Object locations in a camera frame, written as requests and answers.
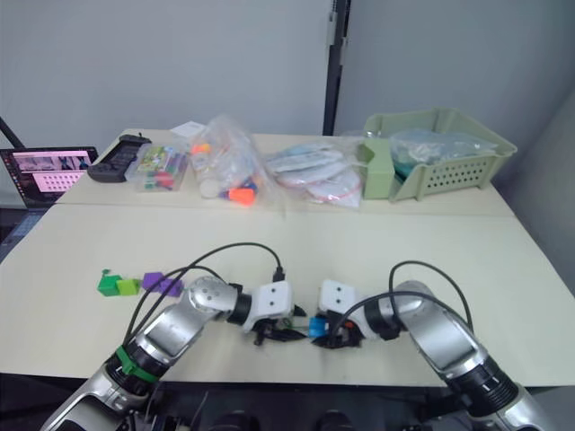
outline blue object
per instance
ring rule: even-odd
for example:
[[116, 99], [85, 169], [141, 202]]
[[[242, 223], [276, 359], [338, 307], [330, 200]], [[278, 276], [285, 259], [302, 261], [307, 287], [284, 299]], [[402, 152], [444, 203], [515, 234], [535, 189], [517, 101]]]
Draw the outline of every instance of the blue object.
[[309, 320], [309, 337], [315, 339], [316, 337], [323, 337], [327, 335], [327, 319], [324, 317], [312, 317]]

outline black pole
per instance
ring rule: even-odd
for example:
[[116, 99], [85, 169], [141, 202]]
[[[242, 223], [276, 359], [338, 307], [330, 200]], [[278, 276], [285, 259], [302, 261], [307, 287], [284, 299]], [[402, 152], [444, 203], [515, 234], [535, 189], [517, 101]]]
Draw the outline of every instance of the black pole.
[[4, 123], [2, 117], [0, 117], [0, 130], [2, 131], [4, 136], [6, 136], [6, 139], [10, 141], [10, 144], [12, 144], [14, 148], [21, 150], [26, 148], [22, 143], [22, 141], [18, 139], [18, 136], [14, 134], [14, 132], [8, 127], [6, 123]]

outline white wall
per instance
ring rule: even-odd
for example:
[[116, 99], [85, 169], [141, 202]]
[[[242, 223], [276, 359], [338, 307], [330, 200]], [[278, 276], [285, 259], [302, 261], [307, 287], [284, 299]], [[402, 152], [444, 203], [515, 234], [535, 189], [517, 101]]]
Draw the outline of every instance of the white wall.
[[329, 0], [0, 0], [0, 111], [30, 146], [227, 112], [322, 130]]
[[355, 1], [336, 129], [448, 106], [527, 148], [573, 84], [574, 20], [572, 0]]
[[502, 189], [575, 294], [575, 89]]

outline plastic bag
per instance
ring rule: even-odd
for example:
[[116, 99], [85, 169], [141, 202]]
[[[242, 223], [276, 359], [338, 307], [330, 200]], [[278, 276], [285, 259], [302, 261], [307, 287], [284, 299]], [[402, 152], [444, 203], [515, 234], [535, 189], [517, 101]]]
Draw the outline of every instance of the plastic bag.
[[276, 181], [298, 197], [317, 203], [358, 207], [363, 183], [354, 165], [357, 139], [321, 139], [267, 155]]
[[190, 148], [190, 164], [203, 198], [251, 206], [277, 202], [280, 192], [266, 172], [250, 133], [226, 115], [212, 119]]
[[391, 135], [394, 167], [408, 177], [418, 164], [436, 164], [475, 155], [495, 154], [497, 144], [461, 132], [436, 133], [430, 130], [404, 130]]

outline purple block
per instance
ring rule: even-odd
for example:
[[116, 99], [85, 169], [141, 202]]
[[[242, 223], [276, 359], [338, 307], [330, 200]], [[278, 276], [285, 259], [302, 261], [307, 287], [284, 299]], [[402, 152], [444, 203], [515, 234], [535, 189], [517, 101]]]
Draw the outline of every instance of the purple block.
[[[150, 290], [150, 287], [163, 276], [164, 274], [161, 272], [146, 272], [144, 274], [144, 279], [142, 280], [142, 288], [145, 290]], [[158, 292], [160, 290], [160, 286], [156, 286], [154, 292]]]
[[[171, 278], [166, 278], [162, 283], [160, 283], [160, 289], [156, 290], [156, 292], [160, 293], [165, 292], [172, 283], [172, 281], [173, 280]], [[181, 295], [182, 290], [183, 290], [183, 283], [181, 280], [178, 280], [176, 281], [176, 284], [173, 285], [172, 288], [170, 289], [168, 296], [174, 296], [177, 298]]]

